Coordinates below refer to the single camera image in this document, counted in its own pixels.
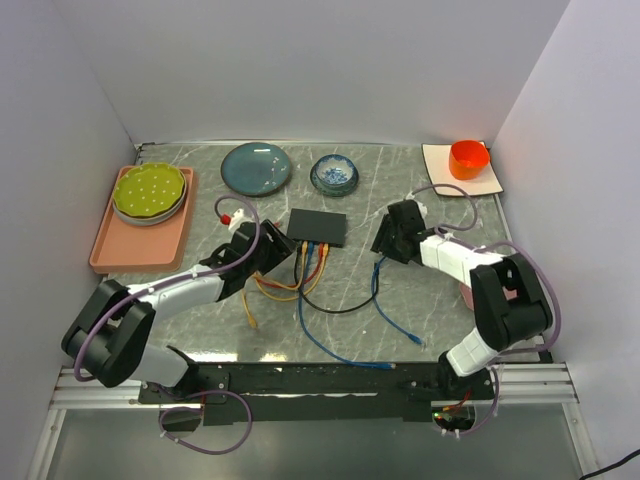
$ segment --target blue cable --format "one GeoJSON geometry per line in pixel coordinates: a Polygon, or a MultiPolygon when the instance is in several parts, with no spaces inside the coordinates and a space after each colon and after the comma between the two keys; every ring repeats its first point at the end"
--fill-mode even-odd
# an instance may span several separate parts
{"type": "Polygon", "coordinates": [[[382,308],[380,308],[380,304],[378,304],[378,299],[377,297],[374,295],[375,293],[375,285],[376,285],[376,278],[379,277],[380,275],[380,266],[382,265],[382,262],[384,262],[387,259],[387,257],[382,257],[380,259],[380,261],[378,263],[375,264],[374,268],[373,268],[373,274],[371,275],[371,296],[373,297],[373,304],[376,306],[376,309],[378,310],[378,313],[382,316],[382,318],[384,318],[387,322],[389,322],[389,324],[399,330],[400,332],[404,333],[407,337],[409,337],[409,340],[411,340],[413,343],[417,343],[418,345],[422,345],[422,339],[416,335],[414,335],[413,333],[405,330],[404,328],[402,328],[400,325],[398,325],[396,322],[394,322],[393,320],[391,320],[383,311],[382,308]]]}
{"type": "MultiPolygon", "coordinates": [[[[312,255],[313,255],[313,243],[310,245],[309,253],[307,254],[307,263],[304,267],[304,272],[302,273],[303,279],[307,278],[307,275],[309,275],[309,265],[311,265],[312,255]]],[[[318,340],[315,339],[313,335],[311,335],[311,332],[307,329],[307,326],[304,323],[304,318],[302,317],[302,296],[300,295],[298,295],[298,318],[300,319],[300,326],[302,327],[302,330],[307,335],[307,337],[309,337],[309,340],[315,343],[320,350],[325,352],[327,355],[335,358],[336,360],[340,360],[341,362],[346,363],[347,365],[353,365],[354,367],[379,368],[381,370],[393,370],[395,368],[395,365],[393,365],[392,363],[353,362],[339,355],[336,355],[327,347],[322,345],[318,340]]]]}

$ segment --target wire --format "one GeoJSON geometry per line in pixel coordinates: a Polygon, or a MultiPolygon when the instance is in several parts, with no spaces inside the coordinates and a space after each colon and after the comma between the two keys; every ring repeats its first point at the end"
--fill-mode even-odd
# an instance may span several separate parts
{"type": "Polygon", "coordinates": [[[560,331],[562,330],[562,311],[560,309],[560,302],[558,301],[558,296],[555,290],[553,289],[553,287],[551,286],[551,282],[549,281],[547,276],[544,274],[540,266],[533,260],[531,255],[529,255],[523,248],[515,245],[513,242],[509,240],[502,240],[492,245],[489,245],[488,247],[476,248],[475,246],[471,245],[468,242],[465,242],[464,240],[460,240],[458,238],[452,238],[452,237],[447,238],[445,232],[442,231],[443,228],[449,228],[449,229],[464,232],[464,231],[471,230],[473,227],[475,227],[476,223],[478,222],[478,207],[476,206],[476,203],[474,202],[473,198],[471,198],[471,196],[467,192],[465,192],[462,188],[458,187],[457,185],[453,185],[450,183],[434,183],[432,185],[425,185],[423,187],[413,190],[411,192],[411,195],[415,195],[416,193],[420,193],[425,190],[430,190],[432,188],[437,188],[437,187],[448,187],[448,188],[453,188],[454,190],[457,190],[467,200],[469,200],[469,203],[471,204],[471,208],[473,209],[473,219],[471,220],[471,223],[469,225],[465,225],[465,226],[451,225],[448,223],[438,224],[435,227],[435,231],[440,237],[445,238],[454,243],[457,243],[458,245],[462,245],[463,247],[466,247],[470,250],[475,250],[478,253],[493,251],[498,247],[510,247],[514,249],[531,264],[536,274],[540,278],[540,281],[542,282],[545,289],[547,290],[547,294],[549,295],[549,298],[551,299],[551,304],[553,307],[554,322],[553,322],[553,332],[551,333],[551,336],[549,337],[549,339],[546,340],[542,345],[536,345],[535,347],[530,347],[530,348],[515,348],[512,350],[507,350],[505,352],[502,352],[501,355],[513,355],[517,353],[540,353],[540,352],[549,350],[556,343],[556,341],[558,340],[558,337],[560,336],[560,331]]]}
{"type": "MultiPolygon", "coordinates": [[[[161,389],[167,393],[167,390],[160,386],[161,389]]],[[[175,412],[192,412],[192,413],[201,413],[200,409],[196,409],[196,408],[189,408],[189,407],[174,407],[174,408],[170,408],[168,410],[165,410],[159,417],[158,417],[158,425],[160,426],[160,430],[162,431],[162,434],[160,435],[161,437],[166,437],[169,440],[172,440],[173,442],[182,445],[183,447],[187,447],[191,450],[194,450],[198,453],[204,453],[205,455],[224,455],[225,453],[229,453],[229,452],[233,452],[234,450],[237,450],[238,448],[240,448],[240,446],[247,440],[247,438],[249,438],[249,434],[251,433],[251,428],[253,427],[253,416],[251,414],[251,408],[249,407],[249,404],[247,403],[247,401],[242,398],[240,395],[238,395],[237,393],[234,392],[230,392],[228,390],[207,390],[205,392],[198,392],[198,393],[193,393],[191,395],[187,395],[186,397],[184,397],[185,400],[191,399],[191,398],[198,398],[198,397],[203,397],[206,398],[208,395],[229,395],[230,397],[233,397],[235,399],[237,399],[242,406],[244,407],[244,409],[247,412],[247,428],[244,431],[244,434],[242,435],[242,437],[240,438],[240,440],[238,440],[236,443],[234,443],[232,446],[230,446],[229,448],[225,448],[224,450],[208,450],[206,448],[202,448],[202,447],[198,447],[192,443],[186,442],[184,440],[182,440],[181,438],[176,437],[175,435],[173,435],[171,432],[168,432],[167,430],[165,430],[164,425],[163,425],[163,420],[164,418],[169,415],[169,413],[175,413],[175,412]]]]}
{"type": "MultiPolygon", "coordinates": [[[[320,279],[322,278],[322,274],[324,273],[324,268],[325,268],[326,261],[327,261],[327,255],[323,254],[322,251],[321,251],[320,254],[319,254],[319,258],[318,258],[318,266],[317,266],[318,275],[316,276],[316,279],[313,281],[311,286],[305,290],[305,294],[311,293],[318,286],[318,282],[320,281],[320,279]]],[[[295,265],[294,268],[296,270],[298,269],[297,262],[296,262],[296,265],[295,265]]],[[[294,301],[294,300],[296,300],[298,298],[298,295],[293,296],[293,297],[286,297],[286,298],[276,297],[275,295],[272,295],[269,292],[267,292],[262,287],[262,285],[260,285],[258,282],[256,282],[256,286],[258,287],[258,290],[260,290],[266,297],[270,298],[271,300],[275,300],[277,302],[292,302],[292,301],[294,301]]]]}
{"type": "Polygon", "coordinates": [[[442,409],[443,412],[447,412],[449,415],[454,415],[456,413],[458,413],[460,410],[462,410],[462,406],[467,403],[467,401],[469,401],[469,399],[471,398],[471,390],[467,390],[467,393],[464,394],[464,398],[462,399],[462,401],[456,403],[455,405],[449,405],[447,407],[444,407],[442,409]]]}
{"type": "Polygon", "coordinates": [[[480,428],[482,428],[482,426],[485,423],[487,423],[489,419],[491,419],[491,417],[494,416],[494,414],[498,409],[498,402],[500,401],[500,380],[498,378],[498,372],[496,372],[495,368],[489,367],[489,372],[491,372],[491,375],[493,376],[493,386],[495,388],[495,392],[494,392],[493,402],[491,403],[491,406],[489,407],[489,411],[487,412],[485,417],[479,422],[476,422],[476,424],[473,427],[471,427],[469,430],[463,430],[460,432],[453,433],[453,432],[447,432],[446,430],[442,430],[438,428],[436,429],[437,431],[444,432],[443,435],[448,435],[452,437],[453,436],[457,437],[458,435],[461,437],[466,437],[467,435],[471,435],[472,433],[480,430],[480,428]]]}
{"type": "MultiPolygon", "coordinates": [[[[176,283],[185,281],[185,280],[191,280],[191,279],[195,279],[197,277],[206,277],[209,275],[215,275],[218,273],[222,273],[222,272],[226,272],[227,270],[230,270],[238,265],[240,265],[242,262],[244,262],[245,260],[247,260],[255,251],[256,247],[258,246],[258,240],[260,239],[260,235],[259,235],[259,229],[260,229],[260,217],[258,216],[258,212],[255,209],[255,207],[253,205],[251,205],[251,203],[249,203],[247,200],[245,200],[244,198],[238,196],[238,195],[234,195],[232,193],[228,193],[225,195],[222,195],[220,197],[218,197],[218,199],[216,200],[216,202],[213,205],[213,209],[216,212],[216,215],[218,215],[218,217],[221,217],[220,212],[218,210],[218,205],[220,204],[220,202],[222,202],[223,200],[227,200],[227,199],[233,199],[233,200],[237,200],[240,203],[244,204],[244,206],[247,207],[247,209],[249,210],[249,212],[251,212],[251,216],[253,217],[254,223],[256,225],[256,233],[254,235],[253,238],[253,242],[251,243],[251,245],[249,246],[249,249],[245,252],[244,255],[242,255],[239,259],[229,263],[228,265],[223,265],[222,267],[218,267],[218,268],[214,268],[211,269],[209,271],[206,272],[189,272],[189,273],[185,273],[183,275],[178,275],[175,277],[171,277],[168,278],[164,281],[161,281],[159,283],[156,283],[155,285],[153,285],[152,289],[154,291],[158,291],[161,290],[163,288],[166,288],[170,285],[174,285],[176,283]]],[[[150,289],[149,288],[145,288],[142,290],[139,290],[131,295],[128,295],[127,297],[123,298],[122,300],[120,300],[118,303],[116,303],[113,307],[111,307],[109,310],[106,311],[106,313],[100,317],[100,319],[96,322],[96,324],[93,326],[93,328],[89,331],[89,333],[87,334],[87,337],[85,338],[84,342],[82,343],[82,345],[80,346],[80,350],[78,351],[78,355],[76,356],[76,360],[73,364],[73,376],[75,377],[76,380],[78,380],[79,382],[89,382],[91,380],[94,380],[95,377],[93,375],[84,377],[82,376],[82,364],[84,363],[84,357],[87,354],[87,350],[89,349],[89,345],[91,344],[91,342],[93,341],[93,339],[96,337],[96,335],[98,334],[98,332],[100,331],[100,329],[102,329],[102,327],[109,321],[109,319],[111,319],[111,317],[113,315],[115,315],[118,310],[120,310],[122,307],[124,307],[125,305],[127,305],[128,303],[143,297],[144,295],[147,295],[148,293],[150,293],[150,289]]]]}
{"type": "MultiPolygon", "coordinates": [[[[306,270],[309,268],[309,263],[311,261],[311,255],[313,255],[313,243],[311,244],[311,248],[309,249],[309,262],[307,262],[307,266],[305,268],[305,270],[302,272],[302,276],[306,276],[307,272],[306,270]]],[[[316,338],[311,334],[311,332],[307,329],[307,326],[304,322],[304,317],[302,316],[302,289],[303,287],[300,287],[300,296],[298,296],[298,319],[300,320],[300,326],[302,327],[302,330],[304,331],[305,335],[307,335],[307,337],[309,337],[309,340],[311,340],[313,343],[316,344],[316,346],[318,348],[320,348],[320,350],[322,350],[323,352],[325,352],[327,355],[335,358],[336,360],[339,360],[343,363],[346,363],[348,365],[353,365],[354,367],[364,367],[364,368],[379,368],[381,370],[392,370],[395,368],[395,364],[393,363],[377,363],[377,362],[353,362],[351,360],[347,360],[346,358],[343,358],[335,353],[333,353],[331,350],[329,350],[327,347],[325,347],[324,345],[322,345],[318,340],[316,340],[316,338]]]]}
{"type": "Polygon", "coordinates": [[[454,190],[457,190],[458,192],[460,192],[464,196],[464,198],[469,200],[469,203],[471,204],[471,209],[473,210],[473,218],[471,219],[471,223],[469,225],[466,225],[466,226],[463,226],[463,225],[451,225],[449,223],[439,223],[435,228],[436,233],[444,238],[444,232],[440,231],[443,228],[449,228],[449,229],[452,229],[452,230],[458,230],[459,232],[466,232],[468,230],[471,230],[473,227],[475,227],[476,223],[478,223],[478,207],[476,206],[476,202],[473,201],[473,198],[471,198],[471,195],[469,195],[466,191],[464,191],[459,186],[453,185],[451,183],[432,183],[430,185],[424,185],[423,187],[416,188],[414,191],[411,192],[411,195],[415,195],[416,193],[424,192],[425,190],[436,189],[438,187],[453,188],[454,190]]]}
{"type": "Polygon", "coordinates": [[[578,480],[587,480],[588,478],[597,477],[598,475],[602,475],[603,473],[607,473],[607,472],[610,472],[611,470],[615,470],[616,468],[621,467],[625,463],[633,460],[638,455],[640,455],[640,448],[638,450],[636,450],[635,452],[631,452],[629,455],[624,457],[619,462],[612,463],[608,467],[601,468],[600,470],[598,470],[596,472],[587,473],[586,475],[581,476],[578,480]]]}
{"type": "MultiPolygon", "coordinates": [[[[308,243],[304,242],[302,244],[302,256],[304,257],[305,254],[307,253],[307,248],[308,248],[308,243]]],[[[302,268],[305,268],[305,262],[304,262],[304,258],[303,258],[303,262],[302,262],[302,268]]],[[[271,300],[275,300],[276,302],[292,302],[294,301],[296,298],[298,298],[298,295],[294,295],[293,297],[276,297],[275,295],[271,295],[269,292],[267,292],[264,287],[262,285],[260,285],[260,282],[258,282],[258,279],[256,276],[253,277],[253,279],[256,282],[256,287],[258,287],[258,290],[260,290],[262,292],[262,294],[264,296],[266,296],[267,298],[270,298],[271,300]]],[[[296,280],[297,288],[299,289],[302,285],[303,282],[302,280],[298,281],[296,280]]]]}
{"type": "MultiPolygon", "coordinates": [[[[296,266],[294,267],[293,270],[293,278],[294,280],[297,282],[298,281],[298,274],[297,274],[297,265],[298,265],[298,259],[300,257],[297,256],[296,257],[296,266]]],[[[360,310],[363,307],[366,307],[369,303],[371,303],[374,298],[376,296],[378,296],[378,289],[379,289],[379,284],[378,284],[378,280],[376,279],[376,285],[375,285],[375,291],[371,293],[371,296],[369,298],[367,298],[364,302],[362,302],[359,305],[356,305],[355,307],[351,307],[351,308],[345,308],[344,310],[330,310],[328,308],[324,308],[324,307],[319,307],[318,305],[316,305],[315,303],[313,303],[311,300],[309,300],[309,298],[307,297],[307,295],[309,293],[311,293],[312,289],[308,289],[306,291],[300,291],[300,296],[302,297],[302,299],[307,303],[307,305],[309,305],[311,308],[318,310],[319,312],[322,313],[328,313],[329,315],[343,315],[345,313],[352,313],[355,312],[356,310],[360,310]]]]}
{"type": "MultiPolygon", "coordinates": [[[[307,246],[308,246],[307,242],[304,242],[304,243],[302,244],[302,256],[303,256],[303,257],[304,257],[304,256],[305,256],[305,254],[307,253],[307,246]]],[[[271,286],[271,287],[275,287],[275,288],[282,288],[282,289],[285,289],[285,290],[291,290],[291,291],[293,291],[293,292],[297,292],[297,291],[298,291],[298,289],[300,288],[300,286],[301,286],[303,283],[307,283],[306,281],[303,281],[303,280],[304,280],[304,277],[300,278],[300,281],[297,281],[297,280],[296,280],[296,285],[293,285],[292,287],[290,287],[289,285],[284,285],[284,284],[282,284],[282,283],[280,283],[280,282],[278,282],[278,281],[276,281],[276,280],[272,280],[272,279],[266,279],[267,281],[266,281],[266,282],[263,282],[263,281],[262,281],[262,278],[261,278],[259,275],[254,275],[254,277],[253,277],[253,278],[255,279],[256,284],[264,283],[265,285],[268,285],[268,286],[271,286]]],[[[262,291],[262,293],[264,293],[265,295],[267,295],[267,294],[265,293],[265,291],[264,291],[262,288],[261,288],[260,290],[262,291]]]]}
{"type": "MultiPolygon", "coordinates": [[[[320,259],[322,258],[322,250],[320,250],[320,257],[318,258],[318,262],[316,263],[316,268],[313,270],[313,272],[311,273],[311,275],[309,275],[309,277],[305,278],[304,283],[305,285],[307,283],[309,283],[317,274],[318,271],[320,270],[320,259]]],[[[280,282],[277,282],[271,278],[267,278],[267,277],[263,277],[263,276],[255,276],[256,281],[258,281],[259,283],[261,283],[262,285],[266,285],[268,287],[271,288],[284,288],[286,290],[297,290],[298,286],[297,285],[283,285],[280,282]]]]}
{"type": "Polygon", "coordinates": [[[396,322],[394,322],[393,320],[391,320],[387,314],[385,314],[382,311],[382,308],[380,308],[380,304],[378,304],[378,299],[376,298],[376,286],[378,285],[379,282],[379,277],[380,277],[380,266],[382,265],[382,262],[384,262],[387,259],[387,257],[382,257],[380,259],[380,261],[376,264],[374,264],[373,267],[373,274],[371,275],[371,298],[373,300],[373,304],[376,307],[376,310],[378,310],[378,313],[382,316],[382,318],[384,318],[387,322],[389,322],[389,325],[391,325],[393,328],[397,329],[398,331],[404,333],[407,337],[409,337],[409,340],[411,340],[413,343],[416,343],[418,345],[422,345],[423,341],[420,337],[418,337],[417,335],[414,335],[413,333],[409,332],[408,330],[405,330],[404,328],[402,328],[400,325],[398,325],[396,322]]]}
{"type": "Polygon", "coordinates": [[[253,328],[254,330],[257,330],[258,322],[256,322],[256,319],[253,315],[251,315],[251,312],[249,311],[249,304],[247,303],[247,293],[244,291],[244,288],[240,291],[240,293],[242,295],[242,305],[244,306],[244,311],[247,314],[249,325],[251,325],[251,328],[253,328]]]}

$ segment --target blue ceramic plate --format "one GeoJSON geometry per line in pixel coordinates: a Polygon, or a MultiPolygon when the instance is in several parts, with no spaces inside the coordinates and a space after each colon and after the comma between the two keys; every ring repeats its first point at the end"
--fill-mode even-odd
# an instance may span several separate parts
{"type": "Polygon", "coordinates": [[[311,169],[311,183],[324,195],[342,197],[358,185],[358,170],[342,155],[326,155],[311,169]]]}
{"type": "Polygon", "coordinates": [[[262,197],[282,187],[291,176],[291,160],[269,143],[245,143],[231,150],[220,167],[222,180],[234,192],[262,197]]]}

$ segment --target blue patterned bowl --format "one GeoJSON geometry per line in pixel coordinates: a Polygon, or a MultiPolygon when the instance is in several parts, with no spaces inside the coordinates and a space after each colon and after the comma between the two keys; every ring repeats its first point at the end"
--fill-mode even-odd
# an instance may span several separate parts
{"type": "Polygon", "coordinates": [[[326,155],[311,169],[311,183],[329,197],[342,197],[356,189],[358,170],[351,160],[342,155],[326,155]]]}

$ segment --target black mounting base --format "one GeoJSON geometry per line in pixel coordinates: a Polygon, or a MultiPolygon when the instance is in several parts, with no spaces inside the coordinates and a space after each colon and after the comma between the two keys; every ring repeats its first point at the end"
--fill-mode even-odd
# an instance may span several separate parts
{"type": "MultiPolygon", "coordinates": [[[[435,362],[397,363],[394,370],[333,363],[202,363],[202,390],[228,389],[242,395],[255,421],[402,418],[432,420],[432,401],[458,401],[466,389],[473,400],[490,400],[489,373],[473,375],[460,391],[445,395],[438,385],[435,362]]],[[[140,390],[140,403],[185,403],[153,387],[140,390]]],[[[199,399],[192,403],[199,404],[199,399]]],[[[210,396],[204,425],[244,421],[242,405],[223,396],[210,396]]]]}

